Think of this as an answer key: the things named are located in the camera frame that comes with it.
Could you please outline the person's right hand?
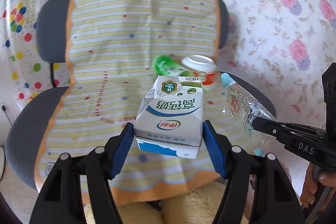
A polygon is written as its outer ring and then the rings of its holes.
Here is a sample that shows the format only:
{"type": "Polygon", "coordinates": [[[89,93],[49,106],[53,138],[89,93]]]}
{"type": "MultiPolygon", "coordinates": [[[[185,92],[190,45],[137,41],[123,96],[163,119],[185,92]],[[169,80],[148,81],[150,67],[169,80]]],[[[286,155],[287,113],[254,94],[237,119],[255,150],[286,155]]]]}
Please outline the person's right hand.
{"type": "MultiPolygon", "coordinates": [[[[305,181],[302,188],[302,193],[300,197],[300,201],[304,207],[309,207],[315,201],[315,193],[317,191],[317,182],[313,178],[313,170],[314,165],[310,162],[308,168],[306,170],[305,181]]],[[[330,186],[331,191],[327,196],[324,203],[319,208],[319,211],[323,211],[328,206],[329,202],[335,195],[335,187],[336,187],[336,175],[335,173],[323,172],[319,175],[318,181],[324,186],[330,186]]]]}

